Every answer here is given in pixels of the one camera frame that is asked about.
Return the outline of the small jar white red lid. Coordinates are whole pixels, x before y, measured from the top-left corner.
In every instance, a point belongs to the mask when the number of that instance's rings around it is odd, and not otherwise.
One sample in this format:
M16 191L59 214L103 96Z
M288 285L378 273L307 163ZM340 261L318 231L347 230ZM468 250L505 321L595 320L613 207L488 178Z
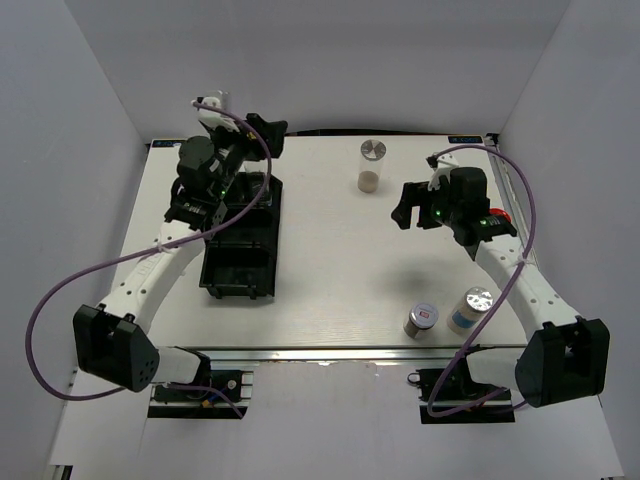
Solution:
M403 325L405 334L416 339L423 333L432 329L439 320L438 309L430 303L418 303L409 311L407 320Z

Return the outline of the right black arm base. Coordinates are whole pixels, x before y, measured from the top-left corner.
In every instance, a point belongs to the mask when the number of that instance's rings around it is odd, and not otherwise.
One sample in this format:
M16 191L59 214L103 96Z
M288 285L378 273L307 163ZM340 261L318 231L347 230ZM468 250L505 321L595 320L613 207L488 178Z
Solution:
M512 396L509 391L444 417L433 417L427 411L427 402L443 368L422 368L407 375L407 382L418 390L420 421L423 425L470 425L470 424L508 424L514 423ZM496 390L488 384L474 382L463 360L453 369L439 390L433 405L434 412L452 409L459 405L476 401Z

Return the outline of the square glass oil bottle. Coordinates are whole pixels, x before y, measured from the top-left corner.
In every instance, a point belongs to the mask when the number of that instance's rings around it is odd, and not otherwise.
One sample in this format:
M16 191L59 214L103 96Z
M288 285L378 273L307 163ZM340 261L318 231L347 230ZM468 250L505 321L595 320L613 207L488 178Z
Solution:
M243 163L244 176L240 179L240 192L244 202L249 203L259 193L266 177L267 167L268 162L266 160L245 161ZM271 187L270 184L267 184L260 196L260 200L257 202L257 206L271 206L272 201Z

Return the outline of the blue label silver lid jar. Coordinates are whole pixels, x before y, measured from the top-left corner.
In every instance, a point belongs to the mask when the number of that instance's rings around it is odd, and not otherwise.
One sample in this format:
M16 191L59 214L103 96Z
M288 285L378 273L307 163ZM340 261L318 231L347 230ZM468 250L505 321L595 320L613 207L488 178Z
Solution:
M491 310L494 298L483 287L467 290L447 318L447 326L454 332L463 334L474 329L476 324Z

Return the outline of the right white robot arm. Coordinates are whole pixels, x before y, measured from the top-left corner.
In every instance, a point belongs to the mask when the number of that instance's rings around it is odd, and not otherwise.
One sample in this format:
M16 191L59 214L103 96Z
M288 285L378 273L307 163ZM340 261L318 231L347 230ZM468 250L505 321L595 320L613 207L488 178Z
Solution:
M467 348L451 374L453 390L472 399L487 385L517 391L539 408L600 394L605 386L610 333L564 301L538 268L526 262L517 230L490 211L487 178L457 167L428 182L407 182L391 213L400 229L448 227L454 240L505 295L526 336L522 349Z

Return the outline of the red cap amber sauce bottle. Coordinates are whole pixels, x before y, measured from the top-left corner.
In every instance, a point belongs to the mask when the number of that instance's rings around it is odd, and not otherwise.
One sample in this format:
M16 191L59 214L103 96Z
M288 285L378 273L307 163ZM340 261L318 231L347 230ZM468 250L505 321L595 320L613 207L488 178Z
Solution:
M503 209L500 208L490 208L489 209L489 223L491 225L498 224L510 224L511 217L510 215Z

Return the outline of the black divided organizer tray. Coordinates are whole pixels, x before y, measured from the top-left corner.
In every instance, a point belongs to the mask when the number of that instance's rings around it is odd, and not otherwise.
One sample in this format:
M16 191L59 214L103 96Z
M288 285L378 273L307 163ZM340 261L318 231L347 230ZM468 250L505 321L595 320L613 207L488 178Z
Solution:
M275 295L282 193L282 181L272 176L248 213L205 242L199 286L209 295Z

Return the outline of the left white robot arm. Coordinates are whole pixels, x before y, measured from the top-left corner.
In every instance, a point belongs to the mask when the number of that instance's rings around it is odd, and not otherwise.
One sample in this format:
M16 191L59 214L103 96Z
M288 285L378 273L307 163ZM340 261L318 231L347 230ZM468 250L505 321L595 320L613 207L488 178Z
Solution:
M73 317L80 369L132 392L171 383L191 399L209 392L212 377L202 354L157 347L148 333L206 240L248 214L243 208L234 217L227 215L227 199L243 164L279 157L288 129L287 121L269 122L256 113L224 119L206 111L200 122L207 133L179 147L177 177L154 246L97 305L83 305Z

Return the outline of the round glass bottle gold spout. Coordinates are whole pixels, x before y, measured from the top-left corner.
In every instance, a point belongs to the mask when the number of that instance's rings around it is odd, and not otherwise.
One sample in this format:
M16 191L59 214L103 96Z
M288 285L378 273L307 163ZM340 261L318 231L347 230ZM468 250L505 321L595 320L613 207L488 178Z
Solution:
M231 95L224 90L215 90L210 96L213 98L213 105L223 110L229 110L231 106Z

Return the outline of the tall clear jar with grains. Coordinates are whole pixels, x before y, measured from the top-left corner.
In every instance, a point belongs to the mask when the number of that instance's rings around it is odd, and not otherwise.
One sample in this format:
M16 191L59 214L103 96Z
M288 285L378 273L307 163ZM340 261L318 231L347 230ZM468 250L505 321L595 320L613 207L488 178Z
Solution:
M374 193L378 189L386 154L386 145L380 140L368 139L361 144L357 178L361 192Z

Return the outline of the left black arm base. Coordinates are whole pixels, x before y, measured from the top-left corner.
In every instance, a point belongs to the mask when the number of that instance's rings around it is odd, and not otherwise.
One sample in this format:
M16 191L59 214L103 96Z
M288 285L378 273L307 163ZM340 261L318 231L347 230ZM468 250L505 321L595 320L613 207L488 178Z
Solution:
M154 384L149 419L241 420L252 397L256 365L212 361L203 378L187 386Z

